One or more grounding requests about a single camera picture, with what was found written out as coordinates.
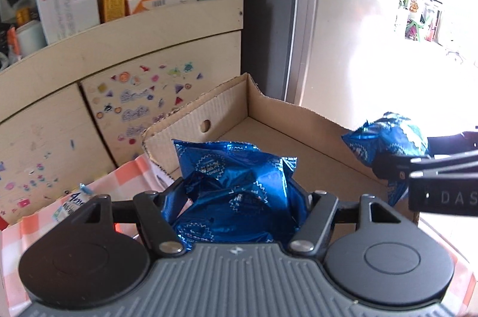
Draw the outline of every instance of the blue foil package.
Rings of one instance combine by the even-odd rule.
[[[354,132],[342,136],[358,160],[371,167],[377,153],[394,155],[428,155],[428,139],[412,120],[387,112],[381,119],[365,124]],[[403,181],[389,181],[388,204],[394,206],[408,193]]]
[[[291,182],[296,158],[248,143],[174,145],[193,201],[171,224],[186,248],[198,241],[286,245],[307,218],[305,196]]]

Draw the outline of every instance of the wooden shelf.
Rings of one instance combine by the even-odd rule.
[[[99,25],[0,72],[0,122],[72,83],[164,48],[242,29],[242,0],[167,6]]]

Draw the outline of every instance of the refrigerator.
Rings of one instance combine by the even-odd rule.
[[[356,100],[384,74],[397,10],[398,0],[244,0],[241,69],[266,95],[355,129],[370,117]]]

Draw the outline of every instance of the sticker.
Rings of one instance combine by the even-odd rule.
[[[130,80],[130,77],[131,77],[131,75],[129,74],[129,72],[124,71],[120,74],[120,79],[119,80],[123,83],[128,82]]]
[[[130,101],[135,101],[142,97],[147,97],[148,94],[149,94],[149,89],[144,89],[140,93],[132,92],[131,90],[126,89],[126,90],[123,90],[123,93],[121,93],[121,95],[119,96],[120,97],[119,100],[121,101],[122,104],[129,103]]]
[[[107,90],[108,90],[108,86],[106,86],[105,83],[102,83],[102,84],[98,85],[98,91],[99,91],[100,93],[104,93],[104,92],[106,92]]]
[[[193,63],[192,63],[192,62],[186,63],[186,64],[184,65],[184,72],[185,72],[185,73],[188,73],[188,72],[192,71],[193,69],[194,69],[194,67],[193,67]]]
[[[147,127],[140,125],[139,127],[128,127],[126,130],[126,136],[129,138],[133,138],[135,136],[139,136],[146,130]]]
[[[147,106],[138,106],[134,111],[127,109],[123,112],[121,119],[123,121],[131,121],[139,119],[140,117],[146,116],[149,114],[149,108]]]
[[[24,208],[30,204],[30,200],[28,198],[23,198],[22,200],[17,202],[18,207]]]
[[[177,67],[175,67],[168,71],[168,75],[172,75],[173,77],[178,77],[181,75],[181,72],[179,71]]]
[[[161,113],[161,114],[160,114],[159,116],[157,116],[157,117],[153,117],[153,118],[152,118],[153,124],[156,124],[158,121],[161,121],[162,119],[164,119],[164,117],[166,117],[166,116],[164,115],[164,113]]]
[[[138,86],[140,83],[141,79],[137,75],[131,78],[131,85]]]

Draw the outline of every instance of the checkered tablecloth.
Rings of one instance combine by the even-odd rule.
[[[157,167],[153,167],[154,169],[151,168],[146,155],[141,155],[88,187],[95,193],[110,194],[113,201],[132,199],[135,194],[145,190],[163,191],[173,180]],[[158,182],[157,175],[164,183]],[[38,238],[56,225],[52,214],[66,199],[68,198],[59,199],[54,204],[32,216],[24,217],[19,223],[2,231],[2,273],[11,317],[20,313],[29,303],[18,275],[20,256]],[[476,285],[470,264],[431,229],[426,227],[422,229],[443,245],[455,262],[455,273],[444,302],[453,313],[463,313],[467,309]],[[121,231],[133,236],[136,229],[135,226],[131,228],[124,226]]]

